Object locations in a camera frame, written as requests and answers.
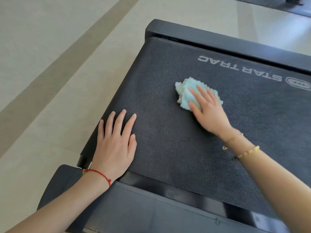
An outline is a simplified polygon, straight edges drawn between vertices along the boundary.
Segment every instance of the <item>hand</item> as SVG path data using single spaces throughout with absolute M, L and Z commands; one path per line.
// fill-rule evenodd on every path
M 227 115 L 215 94 L 208 89 L 202 89 L 200 86 L 197 86 L 197 88 L 200 94 L 192 89 L 189 89 L 189 91 L 201 106 L 202 112 L 192 101 L 189 102 L 189 107 L 201 126 L 219 137 L 222 132 L 232 128 Z
M 121 128 L 126 110 L 122 110 L 115 121 L 112 129 L 115 112 L 113 111 L 106 124 L 104 133 L 104 121 L 100 120 L 98 125 L 97 147 L 93 157 L 91 169 L 104 174 L 113 183 L 122 176 L 134 159 L 137 146 L 135 135 L 131 135 L 132 127 L 136 120 L 133 114 L 126 123 L 121 135 Z

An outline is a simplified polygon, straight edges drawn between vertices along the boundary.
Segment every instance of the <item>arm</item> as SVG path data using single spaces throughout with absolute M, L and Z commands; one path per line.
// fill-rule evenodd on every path
M 235 137 L 227 145 L 236 156 L 253 149 L 255 145 L 231 127 L 217 98 L 209 90 L 198 89 L 201 94 L 191 92 L 203 111 L 189 103 L 198 122 L 224 142 Z M 239 160 L 284 223 L 294 232 L 309 232 L 311 189 L 261 150 Z
M 106 175 L 113 183 L 122 176 L 133 161 L 136 150 L 135 135 L 131 135 L 136 119 L 134 114 L 125 125 L 122 135 L 121 127 L 126 111 L 123 110 L 112 128 L 115 112 L 98 125 L 97 147 L 93 157 L 92 169 Z M 96 198 L 109 188 L 105 178 L 95 172 L 83 175 L 68 191 L 36 211 L 6 233 L 62 233 Z

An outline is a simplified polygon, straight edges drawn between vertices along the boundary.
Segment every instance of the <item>treadmill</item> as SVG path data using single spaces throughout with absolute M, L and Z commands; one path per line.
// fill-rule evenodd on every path
M 311 57 L 162 20 L 111 100 L 133 113 L 134 161 L 69 232 L 290 232 L 222 142 L 177 104 L 175 82 L 195 78 L 218 91 L 231 124 L 311 186 Z M 90 166 L 97 127 L 77 167 L 62 165 L 38 208 Z

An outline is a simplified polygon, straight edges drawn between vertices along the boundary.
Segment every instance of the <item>logo emblem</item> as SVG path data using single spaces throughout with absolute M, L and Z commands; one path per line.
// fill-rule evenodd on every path
M 301 89 L 304 89 L 304 90 L 307 90 L 307 91 L 311 91 L 311 84 L 309 82 L 306 82 L 304 80 L 300 80 L 300 79 L 297 79 L 297 78 L 291 78 L 291 77 L 287 77 L 285 79 L 285 81 L 293 86 L 293 87 L 296 87 L 296 88 L 301 88 Z

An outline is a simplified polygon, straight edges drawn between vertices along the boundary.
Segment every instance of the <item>black mat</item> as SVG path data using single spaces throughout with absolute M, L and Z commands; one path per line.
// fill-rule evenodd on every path
M 212 58 L 215 64 L 210 59 L 200 61 L 199 56 Z M 107 120 L 112 110 L 118 114 L 125 108 L 128 120 L 137 113 L 133 133 L 138 146 L 130 171 L 275 216 L 239 162 L 232 160 L 229 151 L 222 151 L 221 141 L 177 104 L 174 83 L 190 76 L 218 90 L 231 124 L 311 186 L 311 91 L 297 88 L 301 84 L 290 86 L 285 80 L 311 81 L 310 77 L 150 38 L 103 115 Z M 96 136 L 97 129 L 82 155 L 93 156 Z
M 290 13 L 311 17 L 311 0 L 303 0 L 304 3 L 303 6 L 287 3 L 286 0 L 237 0 L 237 1 L 247 2 L 259 6 L 277 9 L 280 11 L 287 11 Z

